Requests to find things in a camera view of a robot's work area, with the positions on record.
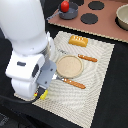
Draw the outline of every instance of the fork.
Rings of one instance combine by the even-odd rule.
[[[76,87],[81,88],[81,89],[85,89],[86,88],[85,85],[83,85],[83,84],[80,84],[78,82],[75,82],[75,81],[72,81],[72,80],[69,80],[69,79],[66,79],[66,78],[60,78],[56,74],[53,75],[52,79],[53,80],[61,80],[61,81],[65,82],[65,83],[67,83],[67,84],[76,86]]]

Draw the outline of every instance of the plate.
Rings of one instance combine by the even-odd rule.
[[[74,55],[61,57],[57,63],[57,73],[64,78],[74,78],[79,76],[83,71],[83,62]]]

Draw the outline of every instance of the bowl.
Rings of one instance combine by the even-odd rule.
[[[78,15],[78,5],[76,3],[69,2],[69,10],[66,13],[64,13],[61,11],[61,4],[60,4],[58,6],[58,11],[61,12],[59,13],[60,18],[65,20],[71,20]]]
[[[128,30],[128,4],[119,7],[116,11],[119,25]]]

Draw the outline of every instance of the woven placemat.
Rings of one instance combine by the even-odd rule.
[[[52,80],[45,100],[37,100],[33,104],[50,111],[83,128],[90,128],[105,74],[114,48],[113,44],[88,39],[87,47],[68,44],[72,34],[60,31],[54,39],[56,51],[52,60],[56,62],[64,53],[82,54],[97,58],[94,63],[82,60],[84,71],[72,80],[82,83],[86,89],[68,85],[59,80]]]

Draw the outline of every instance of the table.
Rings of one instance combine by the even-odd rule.
[[[63,0],[46,0],[44,5],[45,19],[53,14],[58,4]],[[67,28],[61,28],[48,24],[46,21],[46,31],[55,38],[59,31],[74,33],[75,35],[101,40],[103,42],[115,44],[111,61],[108,66],[96,112],[91,128],[127,128],[128,126],[128,44],[114,41],[95,35],[90,35]],[[0,35],[0,95],[10,98],[14,97],[14,90],[11,86],[10,78],[6,77],[5,70],[11,56],[11,43]],[[79,126],[54,115],[46,110],[32,104],[16,104],[0,99],[0,104],[23,114],[29,115],[53,128],[80,128]]]

